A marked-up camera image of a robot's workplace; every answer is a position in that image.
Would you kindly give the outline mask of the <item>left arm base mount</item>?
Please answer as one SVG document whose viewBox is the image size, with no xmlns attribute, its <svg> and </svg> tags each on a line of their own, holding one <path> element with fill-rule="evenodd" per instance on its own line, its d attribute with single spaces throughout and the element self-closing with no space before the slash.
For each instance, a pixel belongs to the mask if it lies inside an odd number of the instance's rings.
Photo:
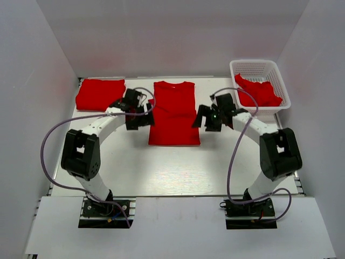
<svg viewBox="0 0 345 259">
<path fill-rule="evenodd" d="M 131 226 L 135 216 L 136 199 L 120 198 L 114 201 L 124 210 Z M 100 204 L 85 197 L 81 206 L 78 228 L 129 229 L 130 227 L 119 207 Z"/>
</svg>

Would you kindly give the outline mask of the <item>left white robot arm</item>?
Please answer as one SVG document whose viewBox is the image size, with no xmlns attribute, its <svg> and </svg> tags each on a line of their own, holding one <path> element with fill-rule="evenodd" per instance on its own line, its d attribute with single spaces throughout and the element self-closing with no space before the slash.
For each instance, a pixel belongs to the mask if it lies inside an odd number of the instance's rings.
<svg viewBox="0 0 345 259">
<path fill-rule="evenodd" d="M 114 209 L 112 191 L 104 184 L 99 170 L 101 144 L 119 127 L 138 130 L 154 124 L 153 105 L 143 103 L 143 87 L 128 88 L 125 95 L 111 103 L 103 117 L 97 118 L 83 129 L 67 132 L 61 158 L 61 167 L 79 181 L 89 199 L 96 201 L 95 208 L 101 215 Z"/>
</svg>

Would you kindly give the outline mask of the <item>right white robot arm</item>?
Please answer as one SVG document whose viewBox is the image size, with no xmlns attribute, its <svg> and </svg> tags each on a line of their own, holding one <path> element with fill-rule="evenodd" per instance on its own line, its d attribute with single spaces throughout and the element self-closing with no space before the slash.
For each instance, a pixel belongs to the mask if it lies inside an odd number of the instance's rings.
<svg viewBox="0 0 345 259">
<path fill-rule="evenodd" d="M 262 122 L 253 113 L 237 109 L 229 93 L 211 95 L 210 98 L 211 106 L 199 106 L 193 128 L 200 128 L 202 121 L 205 121 L 207 132 L 219 132 L 222 126 L 228 126 L 259 146 L 261 171 L 244 192 L 242 201 L 244 210 L 256 215 L 263 208 L 262 200 L 268 199 L 281 182 L 302 167 L 294 131 L 290 128 L 277 129 Z"/>
</svg>

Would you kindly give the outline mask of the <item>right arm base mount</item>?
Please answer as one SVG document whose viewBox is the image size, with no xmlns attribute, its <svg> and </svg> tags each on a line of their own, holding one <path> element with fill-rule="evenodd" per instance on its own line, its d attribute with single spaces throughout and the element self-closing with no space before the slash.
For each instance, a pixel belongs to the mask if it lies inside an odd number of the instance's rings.
<svg viewBox="0 0 345 259">
<path fill-rule="evenodd" d="M 219 206 L 225 211 L 227 230 L 277 229 L 270 198 L 245 205 L 237 205 L 226 199 Z"/>
</svg>

